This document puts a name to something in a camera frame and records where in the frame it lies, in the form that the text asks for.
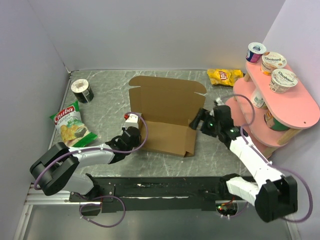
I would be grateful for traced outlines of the brown cardboard box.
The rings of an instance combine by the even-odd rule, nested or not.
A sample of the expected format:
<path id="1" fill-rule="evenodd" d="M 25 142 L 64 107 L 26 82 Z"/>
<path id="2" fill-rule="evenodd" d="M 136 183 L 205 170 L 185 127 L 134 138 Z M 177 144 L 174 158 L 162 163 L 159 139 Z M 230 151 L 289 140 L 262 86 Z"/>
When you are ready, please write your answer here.
<path id="1" fill-rule="evenodd" d="M 205 86 L 194 80 L 135 76 L 129 83 L 130 110 L 141 114 L 143 150 L 191 157 L 197 132 L 189 127 L 204 107 Z"/>

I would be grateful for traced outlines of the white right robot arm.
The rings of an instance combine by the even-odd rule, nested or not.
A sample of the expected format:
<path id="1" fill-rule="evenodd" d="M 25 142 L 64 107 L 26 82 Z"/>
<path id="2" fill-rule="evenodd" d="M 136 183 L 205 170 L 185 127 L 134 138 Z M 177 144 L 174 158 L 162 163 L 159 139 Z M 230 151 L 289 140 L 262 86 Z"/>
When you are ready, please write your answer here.
<path id="1" fill-rule="evenodd" d="M 229 106 L 218 105 L 211 111 L 200 108 L 189 127 L 196 130 L 199 124 L 202 124 L 200 131 L 224 143 L 254 179 L 249 182 L 231 174 L 224 177 L 225 183 L 218 187 L 223 199 L 228 200 L 234 195 L 242 198 L 254 206 L 266 223 L 297 212 L 297 181 L 267 164 L 247 132 L 234 125 Z"/>

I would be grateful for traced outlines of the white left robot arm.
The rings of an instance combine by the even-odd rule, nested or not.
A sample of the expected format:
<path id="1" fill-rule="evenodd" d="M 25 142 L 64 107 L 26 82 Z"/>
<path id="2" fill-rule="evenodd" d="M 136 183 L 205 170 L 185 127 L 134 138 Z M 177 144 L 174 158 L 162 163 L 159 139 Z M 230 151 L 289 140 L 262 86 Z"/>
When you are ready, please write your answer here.
<path id="1" fill-rule="evenodd" d="M 136 127 L 122 129 L 122 134 L 101 145 L 68 147 L 58 142 L 42 155 L 29 171 L 34 177 L 34 189 L 46 196 L 60 191 L 77 192 L 87 201 L 94 201 L 99 188 L 88 174 L 76 174 L 77 169 L 100 164 L 114 164 L 140 147 L 141 133 Z"/>

